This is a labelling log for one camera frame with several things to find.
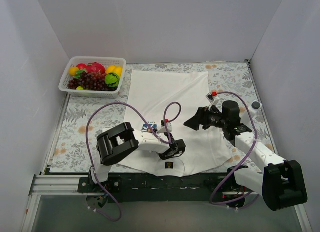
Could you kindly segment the white t-shirt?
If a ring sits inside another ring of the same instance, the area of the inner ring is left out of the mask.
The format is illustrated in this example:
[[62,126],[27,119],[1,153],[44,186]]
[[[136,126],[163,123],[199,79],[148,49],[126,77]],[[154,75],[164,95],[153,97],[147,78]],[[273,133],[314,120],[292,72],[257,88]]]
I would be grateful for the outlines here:
[[137,109],[146,122],[158,125],[171,119],[175,139],[183,139],[186,148],[179,159],[184,163],[183,176],[221,166],[232,156],[219,128],[193,130],[184,122],[199,107],[207,106],[208,72],[173,73],[137,71],[131,73],[128,104]]

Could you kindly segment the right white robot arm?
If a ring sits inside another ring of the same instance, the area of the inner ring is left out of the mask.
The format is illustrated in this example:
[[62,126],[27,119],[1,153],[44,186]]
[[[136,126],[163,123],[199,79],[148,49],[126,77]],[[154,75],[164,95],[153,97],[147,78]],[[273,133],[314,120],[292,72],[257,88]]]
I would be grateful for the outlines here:
[[208,129],[211,126],[221,128],[225,138],[245,152],[261,170],[258,173],[238,164],[215,187],[213,194],[226,182],[232,191],[244,186],[261,195],[273,211],[307,202],[308,195],[300,163],[284,159],[257,141],[257,134],[252,128],[241,122],[237,102],[223,102],[222,110],[215,106],[200,107],[195,116],[184,125],[194,130],[199,130],[200,127]]

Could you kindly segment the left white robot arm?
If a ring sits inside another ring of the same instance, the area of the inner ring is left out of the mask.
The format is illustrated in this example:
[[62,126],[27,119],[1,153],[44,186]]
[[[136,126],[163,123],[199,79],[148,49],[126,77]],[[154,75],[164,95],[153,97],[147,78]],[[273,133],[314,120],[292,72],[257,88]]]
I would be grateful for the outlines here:
[[89,186],[95,192],[106,188],[106,181],[112,165],[122,164],[156,176],[183,176],[185,165],[179,156],[186,150],[183,139],[171,139],[166,144],[160,141],[162,135],[172,136],[172,125],[167,123],[169,131],[163,125],[151,124],[156,134],[148,130],[134,130],[129,122],[123,122],[109,128],[97,136],[96,148],[100,159],[90,170]]

